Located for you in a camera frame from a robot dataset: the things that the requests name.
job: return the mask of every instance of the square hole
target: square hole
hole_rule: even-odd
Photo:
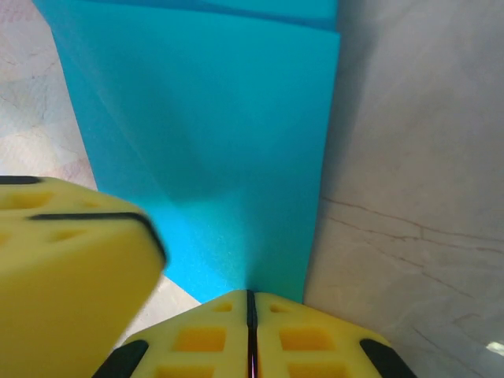
[[[77,202],[77,204],[79,207],[83,207],[84,209],[96,209],[97,207],[100,207],[97,202],[88,201],[86,199]]]
[[[226,343],[226,328],[191,327],[180,331],[174,351],[178,352],[221,352]]]
[[[321,328],[282,328],[283,350],[334,350],[331,336]]]
[[[10,234],[6,232],[0,232],[0,246],[7,242],[7,239],[10,237]]]
[[[163,366],[155,378],[212,378],[212,366]]]
[[[53,193],[12,193],[0,198],[0,210],[36,209],[46,205]]]
[[[288,313],[290,310],[287,307],[284,307],[282,305],[277,305],[276,303],[273,303],[270,307],[269,310],[272,313]]]
[[[233,305],[231,303],[221,303],[220,305],[217,305],[213,307],[213,311],[216,313],[228,313],[229,311],[233,310]]]
[[[335,364],[289,364],[288,368],[290,378],[349,378],[347,369]]]
[[[82,235],[84,232],[84,230],[60,230],[53,232],[49,236],[49,241],[52,243],[62,242],[63,240],[73,239],[76,236]]]

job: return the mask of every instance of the marble floor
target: marble floor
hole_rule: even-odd
[[[341,0],[305,302],[419,377],[504,376],[504,2]],[[95,187],[50,29],[0,0],[0,174]],[[163,279],[133,330],[196,306]]]

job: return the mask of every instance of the blue foam board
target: blue foam board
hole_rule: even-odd
[[[145,208],[166,271],[205,302],[300,301],[339,36],[278,20],[124,4],[38,4],[98,188]]]

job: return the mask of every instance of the yellow foam block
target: yellow foam block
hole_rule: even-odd
[[[381,378],[363,339],[382,336],[276,295],[255,295],[261,378]]]
[[[246,292],[233,291],[131,336],[124,345],[144,340],[148,347],[132,369],[99,377],[245,378],[248,328]],[[120,369],[128,369],[118,361]]]
[[[132,204],[60,180],[0,177],[0,376],[92,376],[164,265]]]

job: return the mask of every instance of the black edge trim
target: black edge trim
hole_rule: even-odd
[[[145,340],[136,340],[120,346],[108,356],[92,378],[131,377],[148,348],[149,343]]]
[[[246,291],[246,326],[249,328],[248,364],[249,378],[258,377],[258,312],[255,307],[255,294]]]
[[[0,185],[31,185],[42,183],[42,180],[34,176],[0,176]]]
[[[360,344],[383,378],[417,378],[397,352],[389,346],[372,339],[363,339]]]
[[[157,248],[159,249],[163,260],[166,263],[167,256],[165,252],[165,248],[163,247],[163,243],[161,239],[159,239],[158,234],[149,218],[141,213],[67,213],[67,214],[37,214],[29,218],[32,221],[96,221],[101,219],[113,219],[113,220],[121,220],[121,219],[133,219],[134,221],[138,221],[145,226],[150,236],[156,243]]]

